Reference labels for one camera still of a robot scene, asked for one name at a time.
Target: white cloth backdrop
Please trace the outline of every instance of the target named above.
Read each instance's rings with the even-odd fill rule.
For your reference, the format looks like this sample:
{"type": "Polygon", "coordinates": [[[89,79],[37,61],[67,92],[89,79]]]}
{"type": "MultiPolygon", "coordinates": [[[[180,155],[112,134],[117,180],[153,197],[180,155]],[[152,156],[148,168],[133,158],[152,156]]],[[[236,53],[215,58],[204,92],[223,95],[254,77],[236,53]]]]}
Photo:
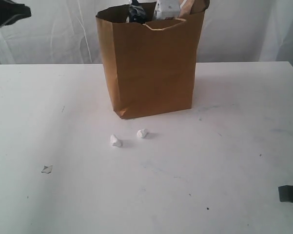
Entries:
{"type": "MultiPolygon", "coordinates": [[[[1,64],[101,63],[95,15],[128,2],[19,1],[31,7],[33,16],[0,29],[1,64]]],[[[210,1],[199,62],[289,61],[293,65],[293,0],[210,1]]]]}

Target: white box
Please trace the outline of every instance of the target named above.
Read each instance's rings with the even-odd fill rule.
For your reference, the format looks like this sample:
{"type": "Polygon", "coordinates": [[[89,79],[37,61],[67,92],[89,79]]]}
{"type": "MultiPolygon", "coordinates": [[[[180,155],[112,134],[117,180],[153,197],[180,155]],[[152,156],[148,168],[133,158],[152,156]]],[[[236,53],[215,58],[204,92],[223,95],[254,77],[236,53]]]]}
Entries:
{"type": "Polygon", "coordinates": [[[157,0],[153,20],[178,18],[180,11],[179,0],[157,0]]]}

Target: white backdrop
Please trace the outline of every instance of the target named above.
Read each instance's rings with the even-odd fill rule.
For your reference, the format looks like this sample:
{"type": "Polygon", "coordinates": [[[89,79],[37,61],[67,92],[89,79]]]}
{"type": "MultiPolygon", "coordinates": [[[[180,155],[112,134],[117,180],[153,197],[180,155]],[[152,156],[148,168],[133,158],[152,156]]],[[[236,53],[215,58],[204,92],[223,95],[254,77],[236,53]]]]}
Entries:
{"type": "MultiPolygon", "coordinates": [[[[20,2],[31,7],[33,16],[0,29],[2,64],[101,63],[95,15],[128,1],[20,2]]],[[[293,0],[211,0],[197,58],[293,65],[293,0]]]]}

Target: white table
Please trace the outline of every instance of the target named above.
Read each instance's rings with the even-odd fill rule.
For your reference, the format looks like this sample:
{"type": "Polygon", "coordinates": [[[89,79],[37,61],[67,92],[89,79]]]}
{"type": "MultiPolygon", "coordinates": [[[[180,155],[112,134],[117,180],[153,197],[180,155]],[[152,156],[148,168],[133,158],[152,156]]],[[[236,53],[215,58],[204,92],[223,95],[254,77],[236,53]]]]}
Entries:
{"type": "Polygon", "coordinates": [[[293,234],[293,68],[196,71],[193,109],[121,120],[102,65],[1,65],[0,234],[293,234]]]}

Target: white stone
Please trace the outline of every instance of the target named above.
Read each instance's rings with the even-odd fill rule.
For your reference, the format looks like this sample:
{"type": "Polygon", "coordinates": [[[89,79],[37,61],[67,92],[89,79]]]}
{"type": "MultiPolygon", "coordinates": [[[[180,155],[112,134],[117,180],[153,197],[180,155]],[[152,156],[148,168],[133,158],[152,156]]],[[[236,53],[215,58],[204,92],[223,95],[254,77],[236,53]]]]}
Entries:
{"type": "Polygon", "coordinates": [[[146,135],[148,134],[148,130],[146,129],[146,128],[144,128],[144,129],[140,129],[140,130],[138,130],[138,132],[137,132],[137,137],[138,138],[145,138],[146,137],[146,135]]]}
{"type": "Polygon", "coordinates": [[[115,147],[121,147],[122,142],[113,134],[111,135],[111,145],[115,147]]]}

